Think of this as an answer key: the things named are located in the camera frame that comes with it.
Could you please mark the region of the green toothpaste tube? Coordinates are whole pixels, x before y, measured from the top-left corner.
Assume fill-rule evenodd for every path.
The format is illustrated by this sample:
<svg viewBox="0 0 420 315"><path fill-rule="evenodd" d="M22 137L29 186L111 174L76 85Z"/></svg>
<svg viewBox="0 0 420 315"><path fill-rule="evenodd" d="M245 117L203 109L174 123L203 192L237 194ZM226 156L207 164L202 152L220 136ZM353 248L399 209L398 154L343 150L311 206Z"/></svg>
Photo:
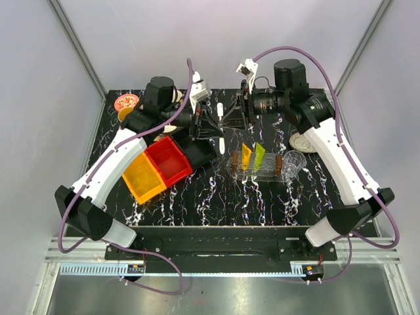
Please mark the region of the green toothpaste tube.
<svg viewBox="0 0 420 315"><path fill-rule="evenodd" d="M261 144L258 142L255 145L255 159L254 159L254 170L258 170L261 168L261 165L263 163L265 154L265 149L262 147Z"/></svg>

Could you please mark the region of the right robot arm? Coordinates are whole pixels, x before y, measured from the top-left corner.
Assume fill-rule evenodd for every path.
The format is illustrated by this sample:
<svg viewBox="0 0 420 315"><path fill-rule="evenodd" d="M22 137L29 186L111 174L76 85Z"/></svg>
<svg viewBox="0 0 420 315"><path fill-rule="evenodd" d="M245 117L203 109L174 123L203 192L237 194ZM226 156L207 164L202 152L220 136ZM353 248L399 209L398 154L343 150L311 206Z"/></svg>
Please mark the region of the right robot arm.
<svg viewBox="0 0 420 315"><path fill-rule="evenodd" d="M339 189L343 206L328 211L299 242L301 257L312 260L322 252L324 244L375 218L383 206L395 199L394 192L381 188L348 147L326 92L310 88L303 63L294 58L277 61L275 86L266 89L255 87L258 67L250 58L238 66L236 71L245 79L221 125L246 129L262 115L282 113L316 149Z"/></svg>

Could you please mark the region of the yellow toothpaste tube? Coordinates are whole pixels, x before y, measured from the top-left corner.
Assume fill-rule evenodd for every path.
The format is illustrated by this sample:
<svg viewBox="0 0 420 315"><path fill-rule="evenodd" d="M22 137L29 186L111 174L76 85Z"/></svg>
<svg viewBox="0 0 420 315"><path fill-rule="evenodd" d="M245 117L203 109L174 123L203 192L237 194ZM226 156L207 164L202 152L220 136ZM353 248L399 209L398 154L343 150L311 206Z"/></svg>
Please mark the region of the yellow toothpaste tube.
<svg viewBox="0 0 420 315"><path fill-rule="evenodd" d="M245 171L249 168L252 150L245 144L241 147L241 168Z"/></svg>

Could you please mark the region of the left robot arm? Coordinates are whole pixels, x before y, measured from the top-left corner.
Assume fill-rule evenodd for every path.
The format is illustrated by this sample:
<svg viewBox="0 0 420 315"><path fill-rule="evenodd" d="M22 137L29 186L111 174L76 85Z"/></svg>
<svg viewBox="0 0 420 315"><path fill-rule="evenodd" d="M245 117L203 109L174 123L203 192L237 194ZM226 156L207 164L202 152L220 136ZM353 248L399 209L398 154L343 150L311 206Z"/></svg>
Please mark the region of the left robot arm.
<svg viewBox="0 0 420 315"><path fill-rule="evenodd" d="M70 187L54 194L63 224L85 239L119 246L127 259L142 252L137 233L104 211L109 193L123 179L138 203L146 203L217 156L210 139L221 136L209 117L211 92L196 71L187 91L155 76L136 104L120 109L121 125L109 147Z"/></svg>

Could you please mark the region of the clear plastic cup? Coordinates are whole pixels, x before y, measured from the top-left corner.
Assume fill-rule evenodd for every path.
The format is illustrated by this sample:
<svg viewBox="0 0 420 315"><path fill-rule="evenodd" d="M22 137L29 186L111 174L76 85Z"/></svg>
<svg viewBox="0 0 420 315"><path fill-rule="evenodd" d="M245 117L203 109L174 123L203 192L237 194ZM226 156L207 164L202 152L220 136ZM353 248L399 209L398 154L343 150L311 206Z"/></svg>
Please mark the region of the clear plastic cup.
<svg viewBox="0 0 420 315"><path fill-rule="evenodd" d="M306 158L303 153L296 150L288 151L283 156L282 177L285 180L293 180L305 167Z"/></svg>

